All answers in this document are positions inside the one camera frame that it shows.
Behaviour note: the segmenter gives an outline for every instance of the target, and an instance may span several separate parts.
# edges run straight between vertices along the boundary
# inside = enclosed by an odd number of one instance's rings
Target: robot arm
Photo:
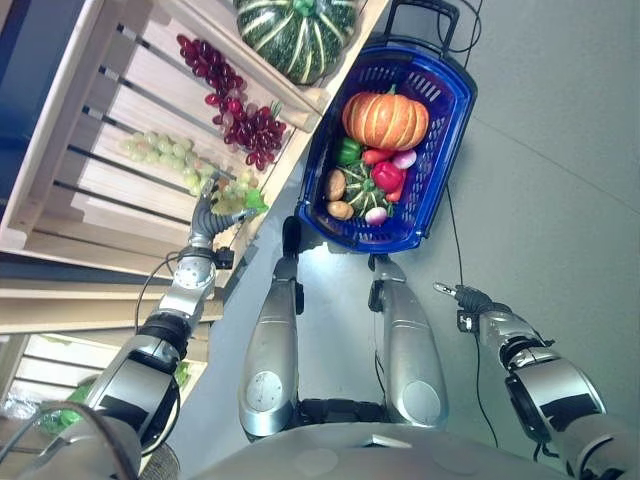
[[[154,444],[168,423],[179,396],[173,374],[187,353],[191,332],[213,289],[216,268],[233,265],[233,252],[228,248],[212,251],[213,238],[256,213],[255,209],[248,209],[235,215],[212,214],[214,191],[210,179],[196,204],[188,245],[179,254],[167,293],[98,377],[85,401],[133,452],[133,464],[139,464],[140,447],[146,449]],[[78,462],[68,461],[75,457],[84,459],[82,465],[93,465],[92,476],[87,476],[87,469],[78,471]],[[109,477],[114,471],[111,458],[105,455],[103,440],[83,422],[63,432],[38,458],[21,479],[115,478]]]
[[[567,473],[577,478],[637,478],[637,439],[605,407],[578,367],[549,347],[506,305],[470,287],[434,288],[454,297],[458,329],[474,333],[507,371],[505,385],[526,435],[553,443]]]

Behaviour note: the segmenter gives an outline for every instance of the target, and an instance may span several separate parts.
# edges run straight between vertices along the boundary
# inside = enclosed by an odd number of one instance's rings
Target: plastic vegetable
[[[369,209],[386,204],[384,192],[369,178],[369,168],[364,164],[340,170],[347,179],[344,200],[354,208],[358,216],[362,217]]]
[[[415,150],[407,150],[406,152],[399,152],[394,155],[392,163],[400,170],[406,170],[416,163],[417,157]]]
[[[374,207],[364,216],[364,221],[369,225],[380,226],[387,219],[387,209],[384,207]]]
[[[349,43],[358,4],[330,0],[234,0],[238,32],[293,83],[328,73]]]
[[[387,193],[387,195],[384,197],[387,200],[387,202],[396,203],[400,201],[400,197],[402,196],[402,190],[404,189],[404,182],[407,179],[407,171],[400,170],[400,173],[402,174],[402,181],[400,182],[400,185],[398,185],[398,187],[393,192]]]
[[[391,162],[380,162],[373,167],[371,178],[386,193],[393,193],[402,183],[402,171]]]
[[[378,162],[388,160],[393,156],[393,154],[393,150],[378,150],[375,148],[370,148],[362,154],[362,160],[364,161],[365,165],[373,166]]]
[[[327,203],[327,212],[338,220],[349,220],[353,217],[354,210],[347,202],[337,201]]]
[[[373,148],[409,150],[424,138],[429,113],[420,102],[388,93],[356,93],[342,110],[347,135]]]
[[[340,200],[344,195],[344,190],[347,187],[347,179],[344,178],[342,173],[337,168],[334,168],[327,175],[327,184],[325,185],[324,193],[327,200],[334,201]]]
[[[338,165],[348,167],[360,163],[362,145],[349,137],[344,137],[338,146]]]

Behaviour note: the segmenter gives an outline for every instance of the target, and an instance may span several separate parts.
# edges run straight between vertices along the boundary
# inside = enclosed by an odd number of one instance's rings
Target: gray floor
[[[480,93],[450,180],[465,282],[509,303],[556,339],[557,350],[597,385],[609,412],[635,425],[638,15],[635,0],[620,0],[615,9],[597,0],[485,2],[483,37],[469,67]],[[469,26],[465,14],[461,37],[468,38]],[[257,254],[224,320],[212,329],[210,366],[170,439],[185,477],[246,444],[236,407],[242,359],[301,176],[296,170],[271,209]],[[473,339],[456,330],[454,303],[431,288],[436,280],[457,280],[446,201],[431,237],[394,259],[436,333],[449,430],[489,443],[474,393]],[[301,256],[300,277],[307,292],[299,319],[301,397],[380,400],[365,257],[320,246]],[[490,356],[481,361],[481,394],[498,439],[529,457],[534,445],[513,415],[504,375]]]

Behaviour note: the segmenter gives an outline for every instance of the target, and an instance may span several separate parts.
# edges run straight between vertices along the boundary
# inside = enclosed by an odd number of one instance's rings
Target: green pumpkin
[[[370,169],[363,163],[338,168],[347,180],[342,200],[353,207],[357,216],[364,217],[374,207],[388,207],[385,193],[373,183],[369,177]]]
[[[353,35],[356,0],[234,0],[242,39],[289,80],[328,73]]]

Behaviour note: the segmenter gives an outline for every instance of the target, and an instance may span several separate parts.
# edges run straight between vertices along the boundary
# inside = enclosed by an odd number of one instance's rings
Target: robot leg
[[[285,428],[298,402],[296,314],[303,309],[302,285],[296,281],[300,224],[283,226],[283,256],[262,305],[247,349],[238,391],[240,423],[251,439]]]
[[[443,429],[447,392],[433,331],[404,273],[387,255],[370,257],[369,308],[384,314],[386,407],[391,421]]]

